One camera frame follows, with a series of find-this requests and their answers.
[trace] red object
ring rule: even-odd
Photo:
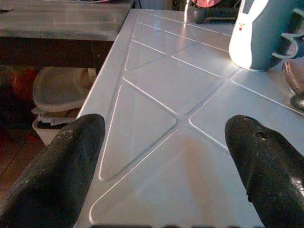
[[[197,0],[196,5],[200,7],[212,7],[216,4],[218,4],[221,0]]]
[[[22,101],[33,99],[33,85],[37,74],[38,71],[34,69],[13,72],[13,93],[17,99]]]
[[[39,138],[38,138],[38,137],[35,137],[35,136],[31,135],[31,134],[28,134],[28,135],[27,135],[27,140],[28,140],[28,141],[37,142],[37,141],[39,141]]]

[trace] wooden floor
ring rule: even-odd
[[[14,142],[0,153],[0,200],[30,161],[45,147],[34,130],[9,130]]]

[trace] triangular tile pattern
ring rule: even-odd
[[[108,180],[118,174],[175,123],[176,119],[157,104],[123,85],[106,141],[100,177]]]
[[[207,45],[194,45],[172,56],[219,77],[229,77],[239,69],[228,52]]]
[[[296,62],[302,62],[304,66],[304,59],[294,60]],[[270,100],[276,101],[279,104],[287,106],[291,109],[295,109],[290,105],[290,98],[295,95],[282,76],[282,65],[279,65],[268,71],[251,71],[242,70],[237,72],[232,81],[242,87],[255,91],[258,94],[267,97]]]
[[[132,70],[153,61],[159,60],[165,55],[152,50],[151,48],[145,47],[137,42],[131,42],[129,53],[127,56],[125,70]]]
[[[166,15],[163,14],[163,10],[153,10],[146,11],[145,13],[155,15],[157,17],[170,19],[174,21],[184,22],[184,12],[183,11],[167,11]]]
[[[189,113],[222,83],[220,78],[171,57],[136,69],[123,78],[176,114]]]
[[[226,35],[231,35],[234,28],[234,23],[234,21],[230,23],[227,21],[217,21],[216,23],[209,21],[202,24],[189,23],[189,25],[223,33]]]
[[[219,48],[224,51],[228,51],[230,38],[231,38],[230,36],[217,33],[215,36],[213,36],[211,38],[204,39],[202,41],[202,43],[212,46],[214,48]]]
[[[157,31],[159,31],[159,29],[141,23],[136,23],[134,27],[133,37],[140,37]]]
[[[270,129],[280,132],[295,148],[304,148],[303,128],[298,127],[304,126],[302,115],[236,84],[223,88],[191,117],[191,122],[222,145],[226,145],[225,123],[238,114],[259,120]]]
[[[183,50],[196,43],[195,41],[184,37],[178,37],[164,31],[154,32],[146,36],[134,38],[134,40],[164,54],[171,54]]]
[[[171,135],[91,210],[99,224],[262,225],[230,155],[190,129]]]
[[[208,38],[217,35],[217,32],[206,30],[203,28],[180,24],[178,26],[165,29],[166,32],[172,33],[176,36],[185,37],[195,41],[202,42]]]
[[[137,16],[137,22],[144,25],[149,25],[157,29],[167,29],[180,25],[181,22],[160,18],[151,14],[140,13]]]

